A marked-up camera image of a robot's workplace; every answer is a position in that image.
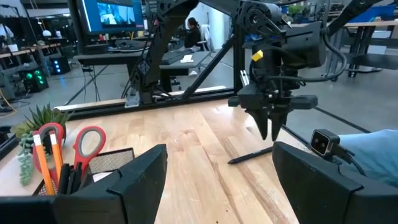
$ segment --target scissors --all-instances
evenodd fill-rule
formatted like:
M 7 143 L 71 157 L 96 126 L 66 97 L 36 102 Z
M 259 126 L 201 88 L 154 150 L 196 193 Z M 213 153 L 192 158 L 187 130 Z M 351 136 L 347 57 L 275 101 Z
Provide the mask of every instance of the scissors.
M 99 143 L 98 143 L 98 145 L 94 148 L 94 150 L 91 153 L 85 154 L 83 152 L 83 148 L 82 148 L 81 144 L 83 142 L 83 139 L 84 139 L 85 135 L 87 133 L 92 132 L 92 131 L 99 134 Z M 98 153 L 100 153 L 102 148 L 104 148 L 105 142 L 106 142 L 106 135 L 105 135 L 105 132 L 104 132 L 104 130 L 102 128 L 100 128 L 98 126 L 89 126 L 89 127 L 83 128 L 77 134 L 76 141 L 75 141 L 75 143 L 73 145 L 73 148 L 76 151 L 75 152 L 74 167 L 77 167 L 77 164 L 79 162 L 81 162 L 81 170 L 82 170 L 81 173 L 84 174 L 86 169 L 87 169 L 87 167 L 88 167 L 88 164 L 90 163 L 90 161 L 94 157 L 96 157 L 98 155 Z
M 52 145 L 52 152 L 54 155 L 55 167 L 49 168 L 47 160 L 45 158 L 44 147 L 42 139 L 47 133 L 50 133 L 50 140 Z M 59 142 L 63 138 L 63 127 L 58 123 L 47 123 L 43 125 L 38 131 L 33 132 L 34 148 L 33 148 L 33 160 L 36 169 L 42 173 L 47 193 L 53 195 L 54 189 L 51 179 L 55 183 L 55 187 L 58 189 L 58 181 L 60 179 L 61 168 L 62 168 L 62 151 L 60 150 Z

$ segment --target potted plant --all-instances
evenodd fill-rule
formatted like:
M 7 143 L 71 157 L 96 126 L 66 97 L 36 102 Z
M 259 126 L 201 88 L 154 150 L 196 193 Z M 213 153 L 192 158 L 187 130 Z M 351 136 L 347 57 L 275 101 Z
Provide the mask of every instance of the potted plant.
M 26 117 L 26 120 L 18 125 L 11 128 L 11 131 L 16 135 L 16 138 L 20 140 L 19 145 L 21 150 L 18 153 L 18 160 L 21 162 L 21 174 L 20 181 L 22 185 L 27 185 L 30 183 L 30 178 L 33 173 L 33 163 L 32 163 L 32 151 L 33 151 L 33 131 L 39 130 L 43 125 L 47 123 L 58 123 L 64 129 L 63 140 L 65 142 L 66 138 L 66 127 L 65 123 L 69 120 L 70 115 L 62 113 L 58 109 L 51 109 L 50 104 L 44 106 L 41 110 L 36 106 L 36 112 L 30 109 L 32 118 Z M 43 140 L 43 146 L 45 153 L 49 156 L 52 154 L 51 140 L 50 136 L 46 135 Z

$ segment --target pencil holder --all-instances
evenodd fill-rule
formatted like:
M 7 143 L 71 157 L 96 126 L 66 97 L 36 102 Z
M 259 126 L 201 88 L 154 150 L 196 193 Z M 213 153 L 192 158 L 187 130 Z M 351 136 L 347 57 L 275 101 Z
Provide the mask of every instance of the pencil holder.
M 121 149 L 117 151 L 104 152 L 98 154 L 90 161 L 86 172 L 82 175 L 82 182 L 80 188 L 92 184 L 94 182 L 93 176 L 95 174 L 102 172 L 113 172 L 135 158 L 136 156 L 134 154 L 133 148 Z M 53 188 L 55 189 L 55 193 L 57 193 L 54 182 L 53 182 Z M 44 185 L 44 181 L 42 181 L 39 184 L 33 195 L 41 195 L 41 196 L 47 195 L 47 189 Z

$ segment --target monitor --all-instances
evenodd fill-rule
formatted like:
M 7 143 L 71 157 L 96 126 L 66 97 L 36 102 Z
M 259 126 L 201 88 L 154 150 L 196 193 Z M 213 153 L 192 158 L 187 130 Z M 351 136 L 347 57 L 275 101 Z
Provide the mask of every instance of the monitor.
M 144 30 L 141 0 L 81 0 L 80 17 L 86 34 Z

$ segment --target red scissors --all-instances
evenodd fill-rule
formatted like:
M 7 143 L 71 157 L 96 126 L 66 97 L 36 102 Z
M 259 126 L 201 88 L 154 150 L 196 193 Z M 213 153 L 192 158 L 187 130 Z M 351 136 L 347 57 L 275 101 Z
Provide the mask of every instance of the red scissors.
M 85 154 L 83 152 L 81 144 L 83 142 L 83 138 L 85 137 L 85 135 L 92 131 L 99 134 L 99 143 L 91 153 Z M 81 130 L 77 134 L 76 141 L 73 145 L 73 148 L 76 151 L 74 167 L 77 167 L 78 162 L 81 162 L 81 170 L 82 170 L 81 173 L 84 174 L 90 161 L 94 157 L 96 157 L 98 155 L 98 153 L 100 153 L 102 148 L 104 148 L 105 142 L 106 142 L 106 134 L 102 128 L 100 128 L 98 126 L 89 126 L 89 127 L 83 128 L 83 130 Z
M 54 160 L 55 160 L 55 167 L 49 168 L 48 165 L 46 165 L 47 169 L 49 170 L 50 177 L 54 181 L 56 189 L 58 189 L 58 172 L 60 170 L 57 170 L 57 165 L 58 163 L 62 163 L 62 150 L 60 147 L 60 142 L 62 142 L 63 138 L 63 127 L 58 124 L 58 123 L 47 123 L 43 125 L 38 131 L 34 131 L 34 136 L 38 136 L 40 138 L 40 143 L 41 140 L 45 137 L 45 135 L 49 133 L 50 134 L 50 139 L 52 143 L 52 150 L 53 150 L 53 155 L 54 155 Z M 39 160 L 37 158 L 37 148 L 36 146 L 33 147 L 33 162 L 36 167 L 36 169 L 42 173 L 42 169 L 40 167 Z

